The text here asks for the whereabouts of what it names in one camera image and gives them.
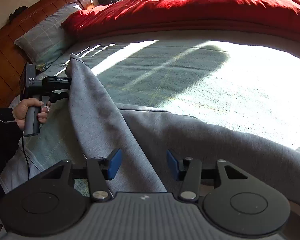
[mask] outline bed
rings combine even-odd
[[[18,94],[19,75],[29,61],[13,42],[73,1],[92,6],[89,0],[42,0],[0,30],[0,107]],[[65,76],[70,53],[88,65],[116,103],[190,115],[300,148],[300,42],[231,30],[117,33],[74,44],[37,78]],[[41,134],[25,141],[37,171],[66,158],[82,161],[66,101],[51,110]],[[87,193],[85,183],[77,189]]]

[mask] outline red duvet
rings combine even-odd
[[[161,30],[219,29],[300,42],[300,0],[123,0],[77,11],[62,25],[79,40]]]

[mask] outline pillow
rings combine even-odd
[[[38,70],[46,70],[75,43],[75,39],[63,30],[61,23],[78,10],[81,8],[77,3],[66,4],[18,38],[14,44],[25,51]]]

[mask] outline black cable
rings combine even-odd
[[[23,150],[23,154],[25,155],[26,161],[27,161],[27,166],[28,166],[28,180],[30,179],[30,166],[29,166],[29,161],[25,152],[25,147],[24,147],[24,142],[23,142],[23,135],[22,135],[22,150]]]

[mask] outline device handle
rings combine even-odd
[[[32,97],[41,100],[40,95],[34,95]],[[34,136],[40,133],[40,123],[37,118],[37,115],[40,113],[40,111],[40,106],[31,106],[28,108],[25,119],[25,131],[23,133],[24,137]]]

